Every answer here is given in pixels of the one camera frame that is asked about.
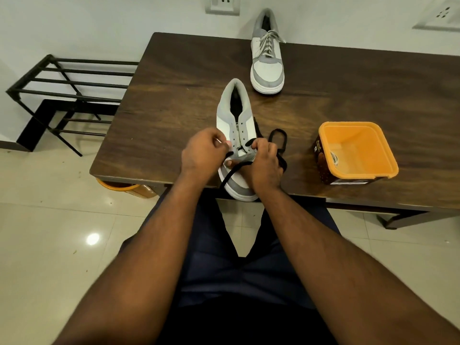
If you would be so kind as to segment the black metal shoe rack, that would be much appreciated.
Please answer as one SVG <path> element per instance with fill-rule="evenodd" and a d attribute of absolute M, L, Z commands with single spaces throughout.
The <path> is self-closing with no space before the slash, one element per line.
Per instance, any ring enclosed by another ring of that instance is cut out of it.
<path fill-rule="evenodd" d="M 97 138 L 106 136 L 106 133 L 77 131 L 66 127 L 68 123 L 110 125 L 111 121 L 103 120 L 101 116 L 115 116 L 122 99 L 89 96 L 82 93 L 79 87 L 126 91 L 129 85 L 88 80 L 76 81 L 71 79 L 69 74 L 132 78 L 134 72 L 68 69 L 63 67 L 63 64 L 134 67 L 136 70 L 139 62 L 59 58 L 52 54 L 46 55 L 6 90 L 6 94 L 24 109 L 31 116 L 31 119 L 20 133 L 17 141 L 0 141 L 0 149 L 33 152 L 47 131 L 57 137 L 75 154 L 82 157 L 82 153 L 70 144 L 62 134 Z"/>

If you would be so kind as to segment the orange rimmed tub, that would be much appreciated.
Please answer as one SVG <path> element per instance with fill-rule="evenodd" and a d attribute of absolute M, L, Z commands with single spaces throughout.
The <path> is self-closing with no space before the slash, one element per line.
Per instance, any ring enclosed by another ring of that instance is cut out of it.
<path fill-rule="evenodd" d="M 106 182 L 96 178 L 96 181 L 103 186 L 104 188 L 116 191 L 116 192 L 124 192 L 131 194 L 133 196 L 143 198 L 143 199 L 150 199 L 158 194 L 148 185 L 141 185 L 141 184 L 127 184 L 127 183 L 118 183 L 118 182 Z"/>

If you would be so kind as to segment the white wall socket plate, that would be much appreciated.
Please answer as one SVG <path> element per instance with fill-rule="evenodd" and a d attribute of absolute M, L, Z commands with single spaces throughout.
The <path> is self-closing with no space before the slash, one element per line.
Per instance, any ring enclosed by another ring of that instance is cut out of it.
<path fill-rule="evenodd" d="M 460 0 L 433 0 L 412 29 L 460 33 Z"/>
<path fill-rule="evenodd" d="M 210 15 L 239 16 L 241 0 L 204 0 L 205 13 Z"/>

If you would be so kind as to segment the person's right forearm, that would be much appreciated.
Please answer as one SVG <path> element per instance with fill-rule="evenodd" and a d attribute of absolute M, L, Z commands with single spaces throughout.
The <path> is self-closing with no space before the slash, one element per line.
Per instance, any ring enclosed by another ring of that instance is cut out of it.
<path fill-rule="evenodd" d="M 341 345 L 460 345 L 460 330 L 371 255 L 279 187 L 256 189 L 276 234 Z"/>

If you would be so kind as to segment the grey white sneaker black lace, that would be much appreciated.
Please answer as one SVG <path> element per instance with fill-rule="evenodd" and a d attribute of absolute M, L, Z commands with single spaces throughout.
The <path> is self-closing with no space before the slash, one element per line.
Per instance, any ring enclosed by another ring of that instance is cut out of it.
<path fill-rule="evenodd" d="M 257 134 L 248 93 L 243 82 L 237 78 L 232 79 L 222 93 L 217 107 L 216 127 L 231 142 L 225 161 L 236 160 L 242 167 L 249 166 L 257 153 L 257 150 L 252 148 Z M 239 170 L 228 168 L 223 163 L 218 170 L 220 188 L 238 201 L 257 200 L 258 196 Z"/>

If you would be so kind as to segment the orange plastic container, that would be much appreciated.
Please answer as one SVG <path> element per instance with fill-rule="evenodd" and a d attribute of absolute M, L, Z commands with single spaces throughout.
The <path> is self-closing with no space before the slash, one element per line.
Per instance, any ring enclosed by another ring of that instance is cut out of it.
<path fill-rule="evenodd" d="M 399 173 L 382 129 L 373 122 L 324 122 L 312 149 L 325 185 L 365 185 Z M 339 159 L 337 166 L 331 151 Z"/>

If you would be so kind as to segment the black shoelace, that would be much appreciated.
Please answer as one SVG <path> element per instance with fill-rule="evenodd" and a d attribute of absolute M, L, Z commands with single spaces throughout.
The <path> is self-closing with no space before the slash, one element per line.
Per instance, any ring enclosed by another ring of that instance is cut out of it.
<path fill-rule="evenodd" d="M 283 169 L 283 172 L 285 172 L 287 170 L 287 162 L 284 160 L 284 158 L 282 157 L 283 156 L 283 153 L 285 152 L 286 150 L 286 145 L 287 145 L 287 133 L 282 130 L 282 129 L 279 129 L 279 128 L 276 128 L 274 129 L 273 131 L 271 131 L 270 135 L 269 135 L 269 138 L 268 138 L 268 142 L 272 142 L 273 140 L 273 137 L 275 136 L 276 133 L 280 133 L 282 136 L 283 136 L 283 143 L 282 143 L 282 147 L 280 149 L 277 149 L 277 159 L 278 159 L 278 164 L 279 166 Z M 247 154 L 245 154 L 242 158 L 236 158 L 237 160 L 241 160 L 241 161 L 252 161 L 255 159 L 255 156 L 256 156 L 256 150 L 251 150 L 251 152 L 248 152 Z M 225 188 L 225 186 L 227 185 L 227 183 L 229 182 L 229 180 L 232 179 L 233 175 L 238 172 L 239 170 L 228 170 L 227 173 L 224 173 L 224 171 L 226 170 L 226 168 L 224 167 L 224 164 L 222 165 L 222 167 L 219 169 L 219 177 L 221 178 L 221 184 L 220 184 L 220 187 L 219 189 L 223 190 Z"/>

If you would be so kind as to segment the person's left hand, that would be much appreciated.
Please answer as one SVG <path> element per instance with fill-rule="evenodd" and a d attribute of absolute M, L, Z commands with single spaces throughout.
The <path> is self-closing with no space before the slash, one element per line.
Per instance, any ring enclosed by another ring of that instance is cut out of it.
<path fill-rule="evenodd" d="M 206 129 L 189 139 L 181 154 L 181 177 L 204 187 L 217 173 L 225 159 L 211 156 L 206 150 Z"/>

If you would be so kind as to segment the person's right hand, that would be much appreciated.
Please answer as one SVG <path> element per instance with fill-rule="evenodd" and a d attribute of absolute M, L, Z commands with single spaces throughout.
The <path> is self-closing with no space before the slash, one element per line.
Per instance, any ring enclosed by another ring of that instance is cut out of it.
<path fill-rule="evenodd" d="M 250 165 L 245 165 L 237 171 L 263 201 L 275 192 L 281 190 L 281 178 L 283 169 L 279 166 L 277 158 L 277 146 L 266 138 L 257 138 L 251 145 L 255 149 L 256 156 Z"/>

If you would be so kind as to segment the person's left forearm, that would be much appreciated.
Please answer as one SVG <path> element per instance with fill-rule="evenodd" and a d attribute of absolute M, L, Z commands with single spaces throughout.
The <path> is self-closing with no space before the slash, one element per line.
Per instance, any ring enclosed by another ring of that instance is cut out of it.
<path fill-rule="evenodd" d="M 169 313 L 206 180 L 182 173 L 89 288 L 52 345 L 148 345 Z"/>

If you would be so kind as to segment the dark table frame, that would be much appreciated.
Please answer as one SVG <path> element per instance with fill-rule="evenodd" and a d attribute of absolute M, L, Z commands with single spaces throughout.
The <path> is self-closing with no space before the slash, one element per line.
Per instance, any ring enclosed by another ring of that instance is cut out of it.
<path fill-rule="evenodd" d="M 460 216 L 460 209 L 455 208 L 333 198 L 325 198 L 325 203 L 328 208 L 378 213 L 377 220 L 387 230 L 397 230 Z"/>

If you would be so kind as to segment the dark blue trousers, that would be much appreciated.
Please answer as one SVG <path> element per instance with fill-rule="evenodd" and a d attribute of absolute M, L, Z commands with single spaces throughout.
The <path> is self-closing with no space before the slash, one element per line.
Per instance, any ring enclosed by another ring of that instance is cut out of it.
<path fill-rule="evenodd" d="M 156 345 L 338 345 L 298 278 L 266 210 L 239 257 L 217 200 L 197 204 L 187 254 Z"/>

